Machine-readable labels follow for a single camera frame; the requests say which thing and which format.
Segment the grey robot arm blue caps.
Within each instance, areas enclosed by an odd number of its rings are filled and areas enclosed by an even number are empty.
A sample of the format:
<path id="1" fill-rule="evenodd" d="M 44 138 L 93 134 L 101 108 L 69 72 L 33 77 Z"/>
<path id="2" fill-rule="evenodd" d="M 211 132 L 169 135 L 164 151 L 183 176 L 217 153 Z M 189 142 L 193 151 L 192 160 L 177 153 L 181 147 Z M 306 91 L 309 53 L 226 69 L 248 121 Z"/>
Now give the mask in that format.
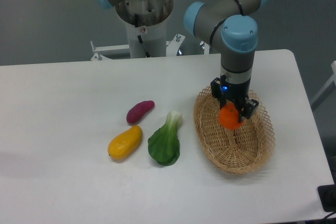
<path id="1" fill-rule="evenodd" d="M 96 0 L 115 8 L 128 31 L 132 58 L 166 56 L 166 21 L 173 0 Z M 211 82 L 221 106 L 232 102 L 238 122 L 251 118 L 259 103 L 248 97 L 258 26 L 251 14 L 269 0 L 219 0 L 214 5 L 191 4 L 183 17 L 185 29 L 221 55 L 220 76 Z"/>

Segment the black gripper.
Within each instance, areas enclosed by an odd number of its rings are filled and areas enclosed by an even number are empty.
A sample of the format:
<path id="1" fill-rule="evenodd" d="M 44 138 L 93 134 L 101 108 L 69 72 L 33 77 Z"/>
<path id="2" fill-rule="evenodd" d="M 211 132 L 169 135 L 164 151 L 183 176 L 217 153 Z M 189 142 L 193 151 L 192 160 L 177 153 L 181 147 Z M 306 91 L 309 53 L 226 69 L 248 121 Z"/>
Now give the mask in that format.
<path id="1" fill-rule="evenodd" d="M 220 75 L 221 77 L 216 77 L 211 82 L 212 96 L 218 100 L 219 108 L 222 109 L 228 100 L 238 110 L 239 123 L 250 119 L 259 106 L 257 100 L 248 98 L 251 73 L 221 73 Z"/>

